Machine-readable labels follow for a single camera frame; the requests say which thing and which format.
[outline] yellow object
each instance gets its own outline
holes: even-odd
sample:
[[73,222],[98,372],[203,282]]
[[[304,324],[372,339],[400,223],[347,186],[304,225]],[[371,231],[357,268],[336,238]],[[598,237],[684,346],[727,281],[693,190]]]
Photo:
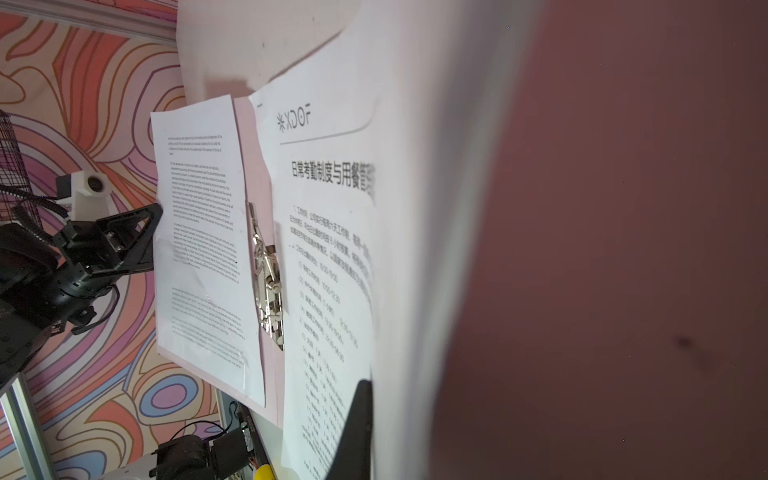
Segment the yellow object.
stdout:
[[272,467],[261,465],[256,473],[253,474],[253,480],[275,480],[275,474],[272,473]]

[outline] wire mesh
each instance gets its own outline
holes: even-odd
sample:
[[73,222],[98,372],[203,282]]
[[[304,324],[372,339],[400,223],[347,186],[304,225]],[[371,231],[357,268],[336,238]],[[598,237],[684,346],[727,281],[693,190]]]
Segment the wire mesh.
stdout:
[[[27,169],[24,167],[22,153],[18,149],[16,135],[13,132],[11,118],[0,110],[0,184],[17,187],[32,193]],[[14,220],[11,208],[21,203],[29,217],[42,228],[37,207],[28,200],[20,200],[12,195],[0,192],[0,223]]]

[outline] pink folder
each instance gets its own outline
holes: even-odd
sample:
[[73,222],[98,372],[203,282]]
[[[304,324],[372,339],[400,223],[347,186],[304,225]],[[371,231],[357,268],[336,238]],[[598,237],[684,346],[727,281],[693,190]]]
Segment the pink folder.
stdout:
[[[243,172],[245,173],[246,197],[256,208],[259,228],[267,245],[274,245],[274,228],[272,222],[272,183],[270,173],[266,169],[264,158],[261,156],[259,138],[256,132],[256,115],[253,105],[247,97],[234,98],[233,105],[237,130],[240,135],[240,152],[243,155]],[[253,242],[248,241],[253,259]],[[259,329],[261,343],[261,368],[264,371],[264,406],[247,399],[218,378],[206,373],[189,362],[179,358],[161,346],[157,351],[164,357],[199,376],[206,382],[232,396],[235,400],[248,406],[253,412],[261,415],[279,428],[283,427],[283,397],[285,394],[285,354],[263,329],[258,321],[253,319],[253,328]]]

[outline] metal binder clip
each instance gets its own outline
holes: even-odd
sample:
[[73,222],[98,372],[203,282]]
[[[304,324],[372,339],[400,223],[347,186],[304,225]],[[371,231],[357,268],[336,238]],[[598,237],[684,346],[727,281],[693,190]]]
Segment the metal binder clip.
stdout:
[[259,324],[282,350],[283,298],[280,295],[280,270],[277,266],[277,255],[274,246],[264,244],[252,203],[248,203],[248,213],[253,227],[253,258],[256,261],[253,281],[256,284],[256,307],[259,314]]

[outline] ceiling molding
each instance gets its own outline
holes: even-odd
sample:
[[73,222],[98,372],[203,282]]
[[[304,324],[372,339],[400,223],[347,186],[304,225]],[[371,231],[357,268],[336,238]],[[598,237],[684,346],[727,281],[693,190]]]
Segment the ceiling molding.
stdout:
[[176,23],[86,0],[0,0],[0,12],[176,46]]

